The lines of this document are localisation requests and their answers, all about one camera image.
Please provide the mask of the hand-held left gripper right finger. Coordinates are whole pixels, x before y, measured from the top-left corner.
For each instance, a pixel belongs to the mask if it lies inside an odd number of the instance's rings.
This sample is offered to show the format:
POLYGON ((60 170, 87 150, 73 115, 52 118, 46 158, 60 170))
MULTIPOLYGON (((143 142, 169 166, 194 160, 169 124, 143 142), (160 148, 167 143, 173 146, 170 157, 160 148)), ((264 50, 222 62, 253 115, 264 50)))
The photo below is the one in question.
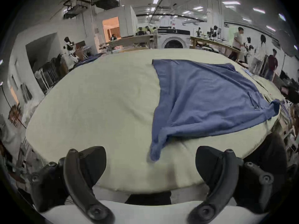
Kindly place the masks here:
POLYGON ((222 152, 210 146, 198 147, 195 165, 209 187, 209 194, 189 213, 189 224, 212 222, 231 198, 235 199, 237 206, 255 214, 266 212, 274 182, 271 173, 252 162, 244 162, 232 149, 222 152))

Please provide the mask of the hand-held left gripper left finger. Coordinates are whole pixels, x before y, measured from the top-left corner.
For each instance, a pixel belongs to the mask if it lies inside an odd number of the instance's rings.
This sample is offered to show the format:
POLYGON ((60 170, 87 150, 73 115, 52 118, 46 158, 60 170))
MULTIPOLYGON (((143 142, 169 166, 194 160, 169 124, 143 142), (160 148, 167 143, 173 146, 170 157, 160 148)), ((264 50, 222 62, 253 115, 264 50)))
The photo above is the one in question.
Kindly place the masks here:
POLYGON ((49 162, 28 177, 35 209, 40 213, 49 211, 63 205, 70 196, 92 223, 113 224, 113 212, 96 199, 92 189, 106 166, 107 154, 103 146, 83 151, 70 149, 58 163, 49 162))

